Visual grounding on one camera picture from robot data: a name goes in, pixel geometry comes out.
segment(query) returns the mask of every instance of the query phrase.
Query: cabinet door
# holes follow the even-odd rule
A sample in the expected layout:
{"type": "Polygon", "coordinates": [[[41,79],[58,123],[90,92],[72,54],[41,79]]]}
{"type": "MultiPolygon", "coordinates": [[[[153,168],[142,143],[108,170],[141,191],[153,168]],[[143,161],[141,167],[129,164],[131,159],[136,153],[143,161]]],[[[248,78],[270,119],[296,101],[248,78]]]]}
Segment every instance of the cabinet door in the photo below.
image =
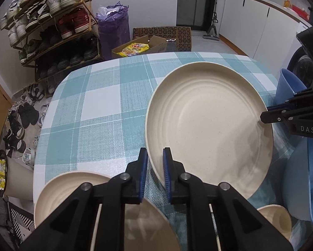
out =
{"type": "Polygon", "coordinates": [[[281,66],[296,36],[298,25],[297,21],[270,8],[254,59],[264,64],[276,78],[280,76],[281,66]]]}
{"type": "Polygon", "coordinates": [[[219,34],[234,43],[244,0],[225,0],[219,34]]]}
{"type": "Polygon", "coordinates": [[[253,58],[260,43],[267,21],[269,6],[254,0],[245,0],[237,24],[237,35],[234,44],[246,55],[253,58]]]}

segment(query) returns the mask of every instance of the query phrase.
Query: metal screw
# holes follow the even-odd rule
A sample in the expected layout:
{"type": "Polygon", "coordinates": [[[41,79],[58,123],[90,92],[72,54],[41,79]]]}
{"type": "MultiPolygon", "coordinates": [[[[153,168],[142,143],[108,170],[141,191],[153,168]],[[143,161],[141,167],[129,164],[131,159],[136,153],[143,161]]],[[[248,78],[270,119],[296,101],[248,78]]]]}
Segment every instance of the metal screw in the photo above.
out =
{"type": "Polygon", "coordinates": [[[230,184],[226,183],[226,182],[222,182],[220,184],[220,187],[222,190],[227,191],[230,188],[230,184]]]}
{"type": "Polygon", "coordinates": [[[183,180],[188,180],[191,177],[191,175],[189,173],[183,173],[183,174],[180,175],[180,177],[183,180]]]}
{"type": "Polygon", "coordinates": [[[121,179],[123,179],[123,180],[128,180],[129,178],[130,178],[130,174],[128,174],[128,173],[122,173],[122,174],[120,174],[120,176],[119,176],[121,179]]]}
{"type": "Polygon", "coordinates": [[[92,184],[90,184],[89,182],[85,182],[81,184],[81,189],[83,191],[88,191],[91,187],[92,187],[92,184]]]}

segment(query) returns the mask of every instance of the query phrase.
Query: washing machine door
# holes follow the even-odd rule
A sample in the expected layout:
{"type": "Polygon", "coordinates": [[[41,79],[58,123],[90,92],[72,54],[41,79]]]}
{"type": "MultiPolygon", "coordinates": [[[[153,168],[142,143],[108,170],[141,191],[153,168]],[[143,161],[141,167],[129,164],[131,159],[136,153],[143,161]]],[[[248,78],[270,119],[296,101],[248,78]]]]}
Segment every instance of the washing machine door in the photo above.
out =
{"type": "Polygon", "coordinates": [[[292,56],[288,70],[293,72],[309,88],[313,86],[313,61],[300,47],[292,56]]]}

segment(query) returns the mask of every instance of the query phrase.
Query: teal and white tablecloth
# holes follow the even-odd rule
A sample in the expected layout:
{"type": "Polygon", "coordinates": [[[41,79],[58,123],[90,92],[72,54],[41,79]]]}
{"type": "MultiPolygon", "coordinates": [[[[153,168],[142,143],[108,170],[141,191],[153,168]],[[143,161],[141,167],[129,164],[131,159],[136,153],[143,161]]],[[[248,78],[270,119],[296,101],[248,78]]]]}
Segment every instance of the teal and white tablecloth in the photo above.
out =
{"type": "MultiPolygon", "coordinates": [[[[44,185],[68,171],[89,170],[109,176],[124,172],[145,146],[144,123],[149,100],[172,70],[186,63],[210,61],[234,69],[273,105],[277,80],[260,63],[246,56],[219,53],[156,53],[119,58],[70,73],[56,89],[39,137],[34,166],[33,198],[44,185]]],[[[274,151],[268,174],[249,201],[256,208],[282,204],[281,179],[294,142],[273,125],[274,151]]],[[[148,165],[145,196],[169,219],[186,250],[184,209],[169,205],[161,183],[148,165]]],[[[295,250],[311,224],[293,219],[295,250]]]]}

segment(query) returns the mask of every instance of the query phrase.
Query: beige plate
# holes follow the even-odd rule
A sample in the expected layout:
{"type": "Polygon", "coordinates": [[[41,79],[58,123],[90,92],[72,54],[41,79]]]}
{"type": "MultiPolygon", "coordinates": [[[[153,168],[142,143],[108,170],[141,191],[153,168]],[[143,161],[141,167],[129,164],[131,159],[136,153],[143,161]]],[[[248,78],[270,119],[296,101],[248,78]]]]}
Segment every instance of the beige plate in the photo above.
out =
{"type": "Polygon", "coordinates": [[[145,139],[153,169],[164,185],[162,152],[202,181],[230,183],[245,198],[260,186],[271,163],[271,124],[249,82],[223,65],[183,65],[158,85],[149,102],[145,139]]]}
{"type": "MultiPolygon", "coordinates": [[[[97,185],[108,181],[109,177],[105,175],[84,171],[68,172],[53,178],[46,184],[36,202],[35,226],[37,227],[82,183],[97,185]]],[[[96,218],[91,250],[94,250],[100,209],[101,207],[96,218]]],[[[124,250],[181,250],[178,238],[165,216],[147,199],[140,205],[125,206],[124,231],[124,250]]]]}
{"type": "Polygon", "coordinates": [[[290,240],[291,217],[289,212],[280,205],[268,205],[257,209],[284,237],[290,240]]]}

